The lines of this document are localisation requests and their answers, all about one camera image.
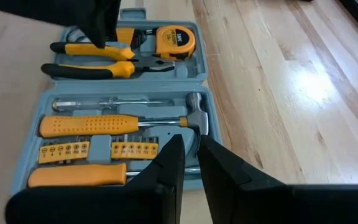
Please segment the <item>screwdriver with orange handle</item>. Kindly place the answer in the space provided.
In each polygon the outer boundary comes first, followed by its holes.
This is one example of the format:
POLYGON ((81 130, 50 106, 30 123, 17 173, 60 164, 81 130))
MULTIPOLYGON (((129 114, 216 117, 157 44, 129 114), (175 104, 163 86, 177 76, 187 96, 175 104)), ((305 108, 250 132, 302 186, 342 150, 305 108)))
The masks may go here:
POLYGON ((34 188, 124 185, 140 173, 140 170, 129 170, 124 163, 41 167, 30 173, 27 186, 34 188))

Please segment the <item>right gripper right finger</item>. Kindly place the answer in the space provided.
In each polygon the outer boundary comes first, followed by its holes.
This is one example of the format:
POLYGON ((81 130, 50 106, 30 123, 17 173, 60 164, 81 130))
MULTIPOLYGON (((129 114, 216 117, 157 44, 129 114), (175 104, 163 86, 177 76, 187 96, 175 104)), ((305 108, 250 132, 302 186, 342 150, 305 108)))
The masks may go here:
POLYGON ((285 184, 203 135, 201 178, 213 224, 279 224, 287 220, 285 184))

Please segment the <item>hammer with orange handle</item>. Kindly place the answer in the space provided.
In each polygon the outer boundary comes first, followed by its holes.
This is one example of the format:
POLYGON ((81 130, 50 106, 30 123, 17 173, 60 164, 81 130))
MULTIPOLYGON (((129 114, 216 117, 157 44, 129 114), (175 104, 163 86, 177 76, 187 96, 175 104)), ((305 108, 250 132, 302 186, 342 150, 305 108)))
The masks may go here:
POLYGON ((202 96, 191 92, 186 103, 191 111, 187 116, 177 118, 145 119, 126 114, 95 116, 44 116, 40 121, 39 133, 44 138, 59 136, 120 135, 154 126, 179 126, 193 129, 196 133, 207 135, 209 118, 201 109, 202 96))

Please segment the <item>yellow black pliers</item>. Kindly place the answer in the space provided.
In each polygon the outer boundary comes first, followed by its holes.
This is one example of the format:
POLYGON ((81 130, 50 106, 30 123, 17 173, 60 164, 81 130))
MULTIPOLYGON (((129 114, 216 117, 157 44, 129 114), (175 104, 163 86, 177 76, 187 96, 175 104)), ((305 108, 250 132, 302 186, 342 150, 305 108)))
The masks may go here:
POLYGON ((84 66, 59 63, 45 63, 41 71, 51 77, 79 80, 104 80, 110 78, 130 78, 135 72, 168 72, 175 68, 173 60, 154 56, 137 56, 129 47, 106 46, 103 49, 89 43, 53 42, 50 49, 65 55, 92 55, 108 57, 111 65, 84 66))

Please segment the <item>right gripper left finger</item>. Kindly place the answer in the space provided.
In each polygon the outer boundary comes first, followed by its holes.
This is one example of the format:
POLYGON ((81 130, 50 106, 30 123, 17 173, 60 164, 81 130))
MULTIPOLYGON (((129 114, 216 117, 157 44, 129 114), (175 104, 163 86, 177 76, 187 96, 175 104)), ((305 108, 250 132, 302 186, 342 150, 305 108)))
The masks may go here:
POLYGON ((126 184, 126 224, 180 224, 185 147, 180 134, 126 184))

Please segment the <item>hex key set yellow holder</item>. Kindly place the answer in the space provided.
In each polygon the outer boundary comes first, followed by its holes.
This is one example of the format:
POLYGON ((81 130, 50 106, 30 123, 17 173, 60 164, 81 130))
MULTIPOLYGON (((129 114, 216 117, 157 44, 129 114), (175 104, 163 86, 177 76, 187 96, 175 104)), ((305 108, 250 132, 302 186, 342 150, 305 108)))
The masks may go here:
POLYGON ((118 42, 129 45, 135 49, 140 47, 146 40, 145 31, 135 28, 117 28, 116 39, 118 42))

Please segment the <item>yellow tape measure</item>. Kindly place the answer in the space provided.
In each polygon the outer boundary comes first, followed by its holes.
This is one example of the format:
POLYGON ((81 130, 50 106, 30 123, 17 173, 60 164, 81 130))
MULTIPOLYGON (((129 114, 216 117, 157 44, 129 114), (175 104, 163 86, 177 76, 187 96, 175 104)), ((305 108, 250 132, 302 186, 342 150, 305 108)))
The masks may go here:
POLYGON ((186 60, 196 48, 194 33, 183 26, 163 26, 155 30, 155 56, 167 60, 186 60))

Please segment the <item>orange bit holder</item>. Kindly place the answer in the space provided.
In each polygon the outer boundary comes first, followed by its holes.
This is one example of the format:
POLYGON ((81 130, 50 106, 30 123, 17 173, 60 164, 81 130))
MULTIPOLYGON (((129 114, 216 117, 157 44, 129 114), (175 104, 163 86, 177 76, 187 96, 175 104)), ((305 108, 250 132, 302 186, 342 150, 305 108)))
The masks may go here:
POLYGON ((69 142, 41 146, 39 164, 49 164, 67 160, 86 159, 90 150, 89 141, 69 142))

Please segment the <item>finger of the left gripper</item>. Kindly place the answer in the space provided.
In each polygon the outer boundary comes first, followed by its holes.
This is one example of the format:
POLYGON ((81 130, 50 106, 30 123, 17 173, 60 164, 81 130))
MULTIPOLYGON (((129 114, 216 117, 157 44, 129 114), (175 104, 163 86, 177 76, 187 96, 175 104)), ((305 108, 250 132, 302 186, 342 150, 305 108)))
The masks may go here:
POLYGON ((105 48, 106 27, 104 14, 85 14, 79 18, 78 27, 97 48, 105 48))
POLYGON ((106 11, 104 15, 105 39, 106 41, 117 41, 116 27, 119 11, 106 11))

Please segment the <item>clear handled tester screwdriver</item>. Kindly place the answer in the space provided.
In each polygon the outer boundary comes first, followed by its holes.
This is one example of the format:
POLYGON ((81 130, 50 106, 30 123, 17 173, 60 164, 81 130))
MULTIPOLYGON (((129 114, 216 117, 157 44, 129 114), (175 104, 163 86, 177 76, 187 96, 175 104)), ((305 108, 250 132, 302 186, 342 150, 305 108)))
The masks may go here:
POLYGON ((52 109, 55 111, 74 110, 113 110, 121 105, 172 105, 173 100, 120 100, 118 98, 84 98, 74 100, 71 98, 58 98, 53 101, 52 109))

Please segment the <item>small orange socket piece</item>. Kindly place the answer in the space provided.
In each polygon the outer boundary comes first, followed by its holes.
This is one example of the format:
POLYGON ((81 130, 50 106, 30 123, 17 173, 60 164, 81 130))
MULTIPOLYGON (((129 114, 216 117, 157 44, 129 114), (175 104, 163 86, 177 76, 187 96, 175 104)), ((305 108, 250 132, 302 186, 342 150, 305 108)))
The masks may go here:
POLYGON ((157 154, 156 142, 114 141, 111 144, 111 159, 152 160, 157 154))

